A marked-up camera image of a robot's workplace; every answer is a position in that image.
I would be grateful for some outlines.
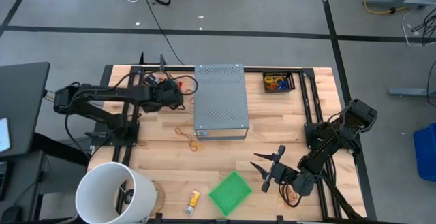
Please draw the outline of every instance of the wooden tabletop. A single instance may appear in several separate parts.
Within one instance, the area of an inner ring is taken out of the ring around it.
[[[115,65],[109,86],[115,85],[130,72],[129,65]],[[331,68],[314,68],[315,80],[324,120],[341,110],[339,96]],[[193,72],[171,72],[174,77]],[[182,92],[192,89],[189,79],[183,82]],[[236,170],[249,184],[253,193],[227,219],[276,220],[282,215],[285,220],[322,220],[316,186],[312,194],[304,197],[296,208],[287,206],[271,183],[269,191],[261,191],[262,177],[250,164],[257,163],[269,170],[271,161],[256,157],[253,153],[276,153],[280,145],[286,146],[281,162],[296,168],[300,158],[309,151],[305,142],[303,124],[305,111],[298,76],[294,76],[296,89],[289,93],[265,93],[262,73],[245,73],[250,129],[245,140],[207,141],[198,143],[193,152],[187,138],[174,132],[184,129],[193,133],[193,96],[185,97],[185,110],[172,111],[163,108],[159,112],[143,114],[140,120],[138,144],[131,154],[130,168],[158,182],[165,191],[165,204],[160,212],[165,219],[222,219],[225,218],[209,199],[209,192],[230,172]],[[312,100],[309,79],[309,100]],[[120,87],[127,85],[127,79]],[[123,103],[105,102],[104,109],[121,113]],[[316,121],[315,108],[311,112]],[[89,169],[112,160],[113,146],[105,146],[93,156]],[[355,211],[366,216],[353,157],[346,150],[334,155],[337,168],[337,186]],[[190,217],[184,213],[192,190],[201,192],[200,199]],[[332,204],[328,189],[326,199],[329,215]]]

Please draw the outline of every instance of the gray metal box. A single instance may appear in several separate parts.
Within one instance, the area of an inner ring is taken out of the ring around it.
[[[197,65],[194,129],[198,140],[245,139],[250,128],[244,66]]]

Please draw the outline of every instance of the perforated metal lid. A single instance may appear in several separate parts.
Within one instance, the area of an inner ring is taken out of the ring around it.
[[[249,128],[244,67],[197,65],[195,129]]]

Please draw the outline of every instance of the table leg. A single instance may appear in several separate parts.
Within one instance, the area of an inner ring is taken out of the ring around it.
[[[48,155],[84,166],[89,162],[88,157],[81,150],[66,146],[39,133],[33,134],[32,150],[41,150]]]

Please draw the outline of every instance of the yellow cable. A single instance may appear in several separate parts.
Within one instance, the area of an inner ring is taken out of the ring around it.
[[[370,10],[370,9],[368,8],[368,6],[367,6],[367,0],[363,0],[363,5],[365,6],[365,9],[366,9],[367,12],[369,12],[369,13],[372,13],[372,14],[390,14],[390,10],[386,10],[386,11],[383,11],[383,12],[375,12],[375,11]],[[408,9],[408,7],[400,7],[400,8],[397,8],[397,9],[395,9],[395,10],[396,10],[396,11],[399,11],[399,10],[406,10],[406,9]]]

